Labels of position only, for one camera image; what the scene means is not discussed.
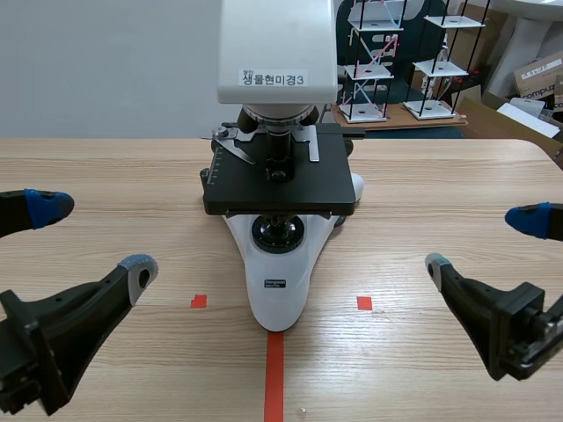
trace wooden tabletop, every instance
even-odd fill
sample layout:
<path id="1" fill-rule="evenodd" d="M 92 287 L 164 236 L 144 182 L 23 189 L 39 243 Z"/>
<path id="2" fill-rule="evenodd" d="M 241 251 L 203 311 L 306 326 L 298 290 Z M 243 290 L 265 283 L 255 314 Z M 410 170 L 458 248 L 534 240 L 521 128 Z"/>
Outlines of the wooden tabletop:
<path id="1" fill-rule="evenodd" d="M 362 203 L 329 240 L 285 333 L 285 421 L 563 420 L 563 353 L 527 382 L 494 382 L 424 267 L 440 252 L 497 288 L 537 284 L 551 305 L 563 295 L 563 244 L 521 235 L 503 216 L 563 202 L 563 173 L 521 141 L 355 146 Z M 209 141 L 0 141 L 0 191 L 76 201 L 67 220 L 2 239 L 0 291 L 40 299 L 99 280 L 132 253 L 160 266 L 50 421 L 264 420 L 267 334 L 230 232 L 203 211 L 198 173 L 210 160 Z M 197 294 L 207 308 L 190 309 Z M 358 295 L 374 310 L 358 310 Z M 37 404 L 16 418 L 47 420 Z"/>

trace black microscope stage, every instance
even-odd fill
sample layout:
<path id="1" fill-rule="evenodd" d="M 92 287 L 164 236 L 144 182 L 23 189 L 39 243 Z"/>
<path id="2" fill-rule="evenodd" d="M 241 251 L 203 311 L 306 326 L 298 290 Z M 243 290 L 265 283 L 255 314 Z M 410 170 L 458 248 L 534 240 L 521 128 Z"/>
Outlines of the black microscope stage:
<path id="1" fill-rule="evenodd" d="M 355 191 L 342 134 L 318 133 L 320 161 L 309 161 L 309 144 L 293 142 L 295 176 L 287 183 L 267 180 L 267 135 L 235 141 L 252 157 L 250 165 L 217 147 L 203 202 L 209 215 L 352 215 Z"/>

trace red tape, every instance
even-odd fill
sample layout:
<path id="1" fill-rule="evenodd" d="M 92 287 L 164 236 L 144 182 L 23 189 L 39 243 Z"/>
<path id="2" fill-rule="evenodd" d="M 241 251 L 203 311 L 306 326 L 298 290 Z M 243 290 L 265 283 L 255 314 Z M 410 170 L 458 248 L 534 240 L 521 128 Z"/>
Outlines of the red tape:
<path id="1" fill-rule="evenodd" d="M 196 295 L 194 299 L 192 299 L 192 303 L 190 305 L 191 309 L 202 309 L 207 308 L 208 306 L 208 296 L 207 295 Z"/>
<path id="2" fill-rule="evenodd" d="M 373 310 L 370 296 L 358 296 L 358 310 Z"/>
<path id="3" fill-rule="evenodd" d="M 264 422 L 283 422 L 283 332 L 268 332 Z"/>

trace white wall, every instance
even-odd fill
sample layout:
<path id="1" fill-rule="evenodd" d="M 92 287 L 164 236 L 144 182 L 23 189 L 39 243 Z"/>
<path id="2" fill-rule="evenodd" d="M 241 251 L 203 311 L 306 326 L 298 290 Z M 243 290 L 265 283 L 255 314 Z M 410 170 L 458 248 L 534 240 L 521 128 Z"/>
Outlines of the white wall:
<path id="1" fill-rule="evenodd" d="M 219 0 L 1 0 L 0 136 L 208 135 Z"/>

